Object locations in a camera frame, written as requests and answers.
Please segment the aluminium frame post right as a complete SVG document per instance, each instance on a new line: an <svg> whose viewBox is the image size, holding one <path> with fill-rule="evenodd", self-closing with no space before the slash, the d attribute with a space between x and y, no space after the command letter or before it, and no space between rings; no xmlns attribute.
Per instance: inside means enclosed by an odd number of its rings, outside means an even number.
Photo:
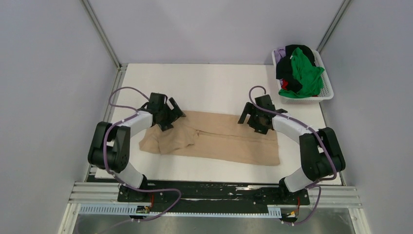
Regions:
<svg viewBox="0 0 413 234"><path fill-rule="evenodd" d="M346 11L348 10L348 8L350 7L352 2L353 2L352 0L343 0L341 2L340 7L338 8L336 14L333 17L333 20L329 24L329 26L328 26L326 32L324 33L319 45L316 48L316 50L319 53L321 53L324 50L324 48L325 48L326 44L328 43L330 37L333 35L335 29L337 28L338 24L340 23L340 21L344 17Z"/></svg>

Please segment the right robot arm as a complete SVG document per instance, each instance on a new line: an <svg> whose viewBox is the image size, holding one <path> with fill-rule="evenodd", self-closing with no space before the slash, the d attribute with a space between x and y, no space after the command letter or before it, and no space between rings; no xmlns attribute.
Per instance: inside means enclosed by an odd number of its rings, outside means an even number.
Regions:
<svg viewBox="0 0 413 234"><path fill-rule="evenodd" d="M292 117L284 109L276 109L270 95L247 102L238 120L247 123L256 133L267 134L269 130L280 132L300 147L300 167L282 178L278 197L283 203L291 203L298 191L317 182L334 179L346 167L335 131L325 127L315 130Z"/></svg>

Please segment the aluminium frame post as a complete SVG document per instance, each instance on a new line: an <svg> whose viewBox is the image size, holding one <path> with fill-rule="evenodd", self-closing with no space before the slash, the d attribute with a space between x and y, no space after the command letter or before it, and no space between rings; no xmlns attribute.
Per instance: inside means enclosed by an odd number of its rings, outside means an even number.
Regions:
<svg viewBox="0 0 413 234"><path fill-rule="evenodd" d="M324 33L319 45L316 48L316 50L319 53L321 53L324 50L324 48L325 48L326 44L328 43L330 37L333 35L335 29L337 28L338 24L340 23L340 21L344 17L346 11L348 10L348 8L350 7L352 2L353 2L352 0L343 0L341 2L340 7L338 8L336 14L333 17L333 20L329 24L329 26L328 26L326 32Z"/></svg>
<svg viewBox="0 0 413 234"><path fill-rule="evenodd" d="M89 17L89 19L91 20L91 23L95 29L95 31L97 32L101 42L103 43L103 46L105 47L108 55L110 56L113 64L115 65L117 70L121 69L121 62L119 61L103 27L101 26L99 19L97 17L97 14L95 13L92 4L90 3L89 0L80 0L82 6L85 9L85 12L87 14L87 16Z"/></svg>

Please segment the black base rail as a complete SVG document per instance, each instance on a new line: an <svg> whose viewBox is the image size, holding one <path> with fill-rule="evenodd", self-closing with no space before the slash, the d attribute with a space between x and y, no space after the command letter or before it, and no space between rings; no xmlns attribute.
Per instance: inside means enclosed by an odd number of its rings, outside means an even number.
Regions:
<svg viewBox="0 0 413 234"><path fill-rule="evenodd" d="M290 193L278 184L149 180L148 188L152 192L142 201L120 193L117 200L146 202L159 212L169 206L173 211L176 206L208 211L263 211L268 205L298 207L310 203L306 190Z"/></svg>

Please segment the beige t shirt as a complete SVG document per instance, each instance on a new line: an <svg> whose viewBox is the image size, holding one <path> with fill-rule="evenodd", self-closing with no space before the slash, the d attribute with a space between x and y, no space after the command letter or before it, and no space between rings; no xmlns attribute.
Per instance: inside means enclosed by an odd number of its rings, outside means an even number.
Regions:
<svg viewBox="0 0 413 234"><path fill-rule="evenodd" d="M162 131L158 125L146 130L139 142L141 151L189 157L202 157L230 162L278 166L277 133L256 133L238 116L186 111L173 128Z"/></svg>

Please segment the aluminium frame post left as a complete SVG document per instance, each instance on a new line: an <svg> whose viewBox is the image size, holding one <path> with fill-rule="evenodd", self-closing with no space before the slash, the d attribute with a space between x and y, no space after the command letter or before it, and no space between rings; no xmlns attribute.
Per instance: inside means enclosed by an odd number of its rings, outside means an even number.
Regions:
<svg viewBox="0 0 413 234"><path fill-rule="evenodd" d="M108 55L110 56L113 64L115 65L117 70L121 69L121 62L119 61L103 27L101 26L99 19L97 17L97 14L95 13L92 4L90 3L89 0L80 0L82 6L85 9L85 12L87 14L87 16L89 17L89 19L91 20L91 23L95 29L95 31L97 32L101 42L103 43L103 46L105 47Z"/></svg>

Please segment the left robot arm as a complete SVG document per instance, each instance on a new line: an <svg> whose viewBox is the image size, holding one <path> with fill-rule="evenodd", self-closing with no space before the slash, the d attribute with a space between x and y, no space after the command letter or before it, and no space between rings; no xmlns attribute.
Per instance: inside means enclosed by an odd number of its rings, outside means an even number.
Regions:
<svg viewBox="0 0 413 234"><path fill-rule="evenodd" d="M131 138L143 130L157 126L161 131L173 128L173 123L186 114L174 98L151 93L147 102L119 122L97 124L88 153L88 162L106 170L121 182L120 194L144 201L152 192L147 178L130 163Z"/></svg>

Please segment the black t shirt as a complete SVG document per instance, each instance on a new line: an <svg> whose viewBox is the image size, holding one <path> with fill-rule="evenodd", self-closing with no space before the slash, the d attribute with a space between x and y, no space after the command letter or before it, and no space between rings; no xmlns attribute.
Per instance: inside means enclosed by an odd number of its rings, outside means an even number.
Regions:
<svg viewBox="0 0 413 234"><path fill-rule="evenodd" d="M290 57L292 56L292 53L296 48L300 48L303 54L308 58L312 66L315 66L315 57L312 50L309 47L307 47L306 45L296 44L285 46L286 56L282 58L278 63L276 63L276 76L278 80L287 80L289 83L288 91L293 91L294 93L297 93L302 89L302 84L296 78L293 77L293 70L291 66Z"/></svg>

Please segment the lavender t shirt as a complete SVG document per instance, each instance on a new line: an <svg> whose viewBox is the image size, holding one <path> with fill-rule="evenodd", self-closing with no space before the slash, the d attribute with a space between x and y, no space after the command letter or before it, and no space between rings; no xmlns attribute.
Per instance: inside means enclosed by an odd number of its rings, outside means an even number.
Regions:
<svg viewBox="0 0 413 234"><path fill-rule="evenodd" d="M278 63L282 58L284 58L286 56L285 46L278 47L274 51L274 56L275 56L276 63Z"/></svg>

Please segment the green t shirt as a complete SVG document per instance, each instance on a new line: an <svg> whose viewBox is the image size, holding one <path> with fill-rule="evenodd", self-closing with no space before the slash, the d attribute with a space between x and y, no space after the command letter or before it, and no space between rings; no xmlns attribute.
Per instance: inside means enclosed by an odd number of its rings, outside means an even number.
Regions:
<svg viewBox="0 0 413 234"><path fill-rule="evenodd" d="M294 99L317 97L324 87L321 75L325 69L316 65L312 66L300 48L296 48L293 51L290 59L293 77L302 84L302 89L294 93L293 91L287 91L281 88L279 95Z"/></svg>

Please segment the red garment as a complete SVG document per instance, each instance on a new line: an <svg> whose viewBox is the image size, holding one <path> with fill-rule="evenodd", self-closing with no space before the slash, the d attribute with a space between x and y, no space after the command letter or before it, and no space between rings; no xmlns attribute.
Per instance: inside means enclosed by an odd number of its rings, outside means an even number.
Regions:
<svg viewBox="0 0 413 234"><path fill-rule="evenodd" d="M288 89L288 81L287 80L285 80L285 79L280 79L280 84L281 84L281 88L283 89L283 90L289 90Z"/></svg>

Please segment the white plastic basket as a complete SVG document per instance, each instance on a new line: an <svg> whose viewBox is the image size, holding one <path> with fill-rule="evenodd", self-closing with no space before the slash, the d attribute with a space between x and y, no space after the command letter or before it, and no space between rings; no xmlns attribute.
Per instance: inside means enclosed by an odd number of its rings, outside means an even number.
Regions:
<svg viewBox="0 0 413 234"><path fill-rule="evenodd" d="M334 96L320 54L291 44L272 52L278 95L284 104L313 104Z"/></svg>

